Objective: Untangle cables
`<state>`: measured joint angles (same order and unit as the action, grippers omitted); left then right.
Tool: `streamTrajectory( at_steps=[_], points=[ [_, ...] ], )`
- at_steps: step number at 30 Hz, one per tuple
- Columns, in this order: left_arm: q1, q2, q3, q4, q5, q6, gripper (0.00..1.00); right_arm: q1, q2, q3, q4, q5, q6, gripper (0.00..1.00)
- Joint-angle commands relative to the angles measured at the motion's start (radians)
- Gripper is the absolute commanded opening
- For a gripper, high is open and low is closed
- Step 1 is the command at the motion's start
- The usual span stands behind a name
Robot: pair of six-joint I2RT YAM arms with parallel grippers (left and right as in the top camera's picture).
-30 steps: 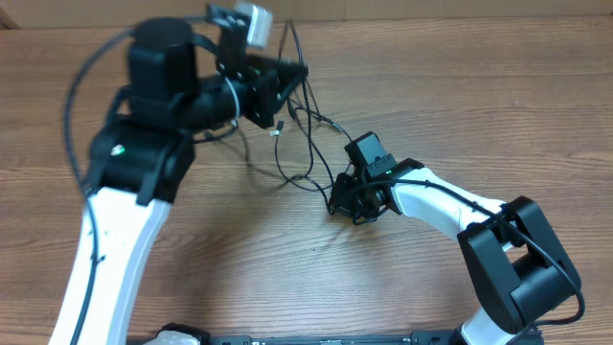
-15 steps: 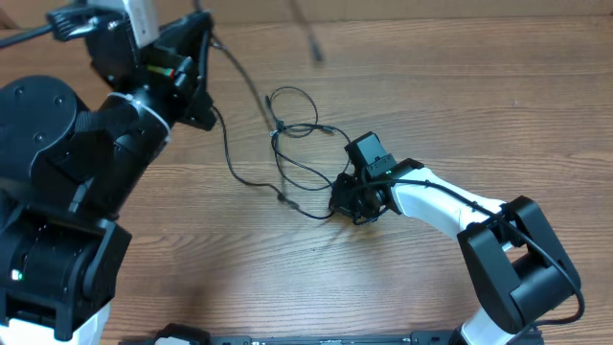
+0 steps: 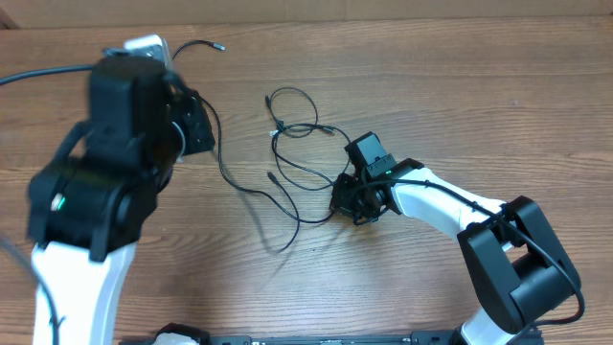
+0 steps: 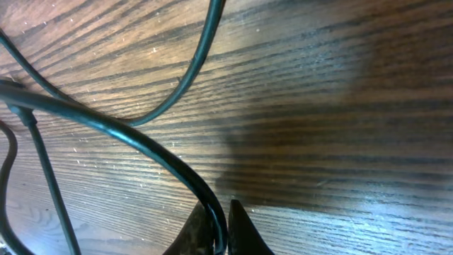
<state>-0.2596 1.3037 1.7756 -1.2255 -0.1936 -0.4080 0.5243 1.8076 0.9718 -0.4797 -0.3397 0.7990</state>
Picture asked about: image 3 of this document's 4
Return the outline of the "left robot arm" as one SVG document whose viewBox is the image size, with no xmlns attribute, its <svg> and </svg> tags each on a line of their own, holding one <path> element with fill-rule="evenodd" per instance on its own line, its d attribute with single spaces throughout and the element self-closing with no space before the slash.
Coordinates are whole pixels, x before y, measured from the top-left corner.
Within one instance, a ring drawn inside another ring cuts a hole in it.
<svg viewBox="0 0 613 345">
<path fill-rule="evenodd" d="M 214 146 L 197 93 L 168 63 L 114 56 L 94 65 L 88 119 L 29 186 L 35 343 L 111 342 L 142 227 L 174 164 Z"/>
</svg>

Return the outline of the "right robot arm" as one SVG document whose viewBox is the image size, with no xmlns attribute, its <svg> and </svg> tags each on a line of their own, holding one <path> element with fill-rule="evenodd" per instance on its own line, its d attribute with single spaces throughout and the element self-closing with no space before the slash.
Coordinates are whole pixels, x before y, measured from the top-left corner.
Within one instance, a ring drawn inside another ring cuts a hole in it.
<svg viewBox="0 0 613 345">
<path fill-rule="evenodd" d="M 541 344 L 541 327 L 584 316 L 579 273 L 535 201 L 475 195 L 419 161 L 397 161 L 372 132 L 348 143 L 345 152 L 354 172 L 336 179 L 332 212 L 354 225 L 393 212 L 456 240 L 480 303 L 456 329 L 414 331 L 410 343 Z"/>
</svg>

